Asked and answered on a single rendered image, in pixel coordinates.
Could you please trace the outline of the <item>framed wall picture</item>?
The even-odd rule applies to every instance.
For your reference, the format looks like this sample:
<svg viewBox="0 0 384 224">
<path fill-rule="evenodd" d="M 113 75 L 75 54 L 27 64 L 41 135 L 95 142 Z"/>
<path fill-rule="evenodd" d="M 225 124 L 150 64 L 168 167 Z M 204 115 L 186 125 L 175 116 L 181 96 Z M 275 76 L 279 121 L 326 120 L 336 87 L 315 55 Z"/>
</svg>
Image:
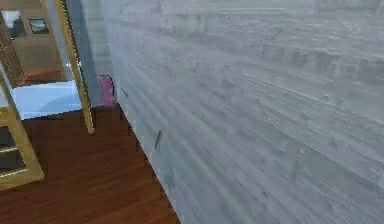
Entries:
<svg viewBox="0 0 384 224">
<path fill-rule="evenodd" d="M 29 25 L 33 34 L 48 34 L 49 28 L 43 18 L 29 19 Z"/>
</svg>

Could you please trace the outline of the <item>pink bag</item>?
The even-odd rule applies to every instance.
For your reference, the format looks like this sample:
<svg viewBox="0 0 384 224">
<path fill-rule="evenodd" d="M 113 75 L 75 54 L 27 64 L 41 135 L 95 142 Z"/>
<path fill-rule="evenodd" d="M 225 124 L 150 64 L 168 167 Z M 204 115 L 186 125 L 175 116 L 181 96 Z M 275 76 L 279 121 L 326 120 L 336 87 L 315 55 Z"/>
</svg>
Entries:
<svg viewBox="0 0 384 224">
<path fill-rule="evenodd" d="M 102 91 L 103 104 L 105 106 L 114 106 L 116 104 L 114 83 L 110 75 L 99 75 L 98 81 Z"/>
</svg>

